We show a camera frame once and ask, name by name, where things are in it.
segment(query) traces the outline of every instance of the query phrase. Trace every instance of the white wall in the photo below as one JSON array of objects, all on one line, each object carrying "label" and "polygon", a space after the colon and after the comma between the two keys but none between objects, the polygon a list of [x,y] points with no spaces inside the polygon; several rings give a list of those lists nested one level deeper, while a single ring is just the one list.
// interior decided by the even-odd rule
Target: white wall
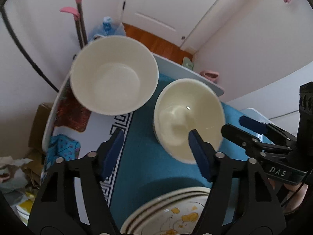
[{"label": "white wall", "polygon": [[196,53],[248,1],[217,0],[183,42],[181,49]]},{"label": "white wall", "polygon": [[277,126],[296,135],[300,119],[297,111],[299,109],[299,88],[311,81],[313,81],[313,62],[272,84],[229,101],[227,104],[238,110],[255,108]]},{"label": "white wall", "polygon": [[[120,0],[83,0],[87,32],[109,15],[120,18]],[[8,0],[8,18],[41,70],[60,87],[79,51],[73,16],[59,12],[75,0]],[[37,106],[56,93],[28,64],[0,19],[0,156],[22,157]]]},{"label": "white wall", "polygon": [[312,26],[307,0],[250,0],[198,51],[194,70],[219,71],[230,101],[311,62]]},{"label": "white wall", "polygon": [[278,127],[284,129],[287,132],[290,132],[294,136],[297,136],[300,121],[300,113],[294,112],[292,114],[272,119],[271,121]]}]

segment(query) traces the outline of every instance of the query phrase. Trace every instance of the paper bowl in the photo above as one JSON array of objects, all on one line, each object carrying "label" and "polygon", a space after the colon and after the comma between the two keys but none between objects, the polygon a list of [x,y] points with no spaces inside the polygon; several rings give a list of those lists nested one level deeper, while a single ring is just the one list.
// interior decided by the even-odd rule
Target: paper bowl
[{"label": "paper bowl", "polygon": [[70,73],[76,99],[87,109],[110,116],[143,106],[154,93],[158,79],[152,53],[125,36],[100,38],[88,44]]},{"label": "paper bowl", "polygon": [[196,129],[217,151],[222,142],[225,115],[213,90],[194,79],[180,79],[166,86],[156,102],[153,117],[155,135],[176,160],[195,164],[188,133]]}]

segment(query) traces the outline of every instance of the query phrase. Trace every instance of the wooden floor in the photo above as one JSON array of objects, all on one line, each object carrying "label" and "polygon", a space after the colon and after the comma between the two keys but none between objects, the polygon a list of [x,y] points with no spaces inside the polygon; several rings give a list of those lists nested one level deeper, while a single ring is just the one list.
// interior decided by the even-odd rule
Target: wooden floor
[{"label": "wooden floor", "polygon": [[159,38],[151,33],[123,23],[126,35],[144,44],[155,54],[163,56],[178,64],[183,64],[184,57],[192,60],[192,54],[182,51],[178,46]]}]

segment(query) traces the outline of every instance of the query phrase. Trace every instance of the stacked plates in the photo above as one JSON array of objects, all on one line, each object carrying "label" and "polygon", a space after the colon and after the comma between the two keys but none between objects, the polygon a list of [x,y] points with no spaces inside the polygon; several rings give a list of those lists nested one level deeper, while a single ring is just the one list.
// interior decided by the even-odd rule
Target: stacked plates
[{"label": "stacked plates", "polygon": [[210,189],[179,189],[141,206],[124,222],[122,234],[178,235],[191,234],[203,211]]},{"label": "stacked plates", "polygon": [[23,208],[21,208],[19,205],[16,206],[18,215],[21,219],[21,221],[27,226],[28,223],[28,219],[29,219],[29,213],[24,210]]}]

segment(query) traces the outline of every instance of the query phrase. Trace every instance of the teal tablecloth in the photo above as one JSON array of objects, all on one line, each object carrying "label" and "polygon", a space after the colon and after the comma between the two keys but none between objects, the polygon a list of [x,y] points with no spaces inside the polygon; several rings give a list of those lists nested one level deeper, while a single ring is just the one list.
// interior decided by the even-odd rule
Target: teal tablecloth
[{"label": "teal tablecloth", "polygon": [[[197,165],[175,160],[154,137],[152,129],[154,106],[161,91],[172,81],[173,79],[160,75],[154,95],[133,114],[110,206],[118,228],[121,228],[132,212],[155,197],[190,186],[211,187],[211,184],[201,176]],[[247,131],[238,123],[243,114],[224,103],[222,105],[226,123]],[[223,140],[220,151],[234,159],[248,158],[241,147],[226,139]]]}]

